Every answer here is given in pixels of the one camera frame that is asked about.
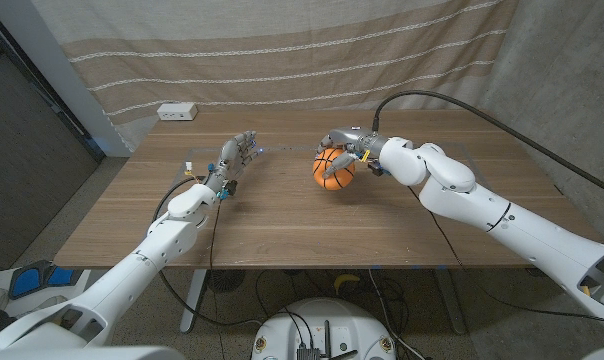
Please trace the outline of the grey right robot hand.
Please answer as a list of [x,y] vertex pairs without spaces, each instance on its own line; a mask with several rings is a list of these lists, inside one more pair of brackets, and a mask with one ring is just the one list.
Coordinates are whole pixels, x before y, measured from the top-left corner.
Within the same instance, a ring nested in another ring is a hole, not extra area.
[[387,137],[359,126],[330,130],[320,141],[317,153],[320,154],[330,148],[341,149],[343,153],[331,162],[322,173],[322,178],[329,178],[339,170],[352,165],[356,160],[367,163],[374,175],[383,175],[385,170],[380,164],[379,158],[382,147],[387,141]]

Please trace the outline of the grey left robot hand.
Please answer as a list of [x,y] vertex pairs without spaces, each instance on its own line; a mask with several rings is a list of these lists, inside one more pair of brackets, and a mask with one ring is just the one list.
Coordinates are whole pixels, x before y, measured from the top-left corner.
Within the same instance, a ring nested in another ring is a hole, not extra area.
[[240,133],[228,140],[221,148],[217,162],[204,181],[204,185],[220,192],[231,181],[237,181],[249,163],[259,155],[255,131]]

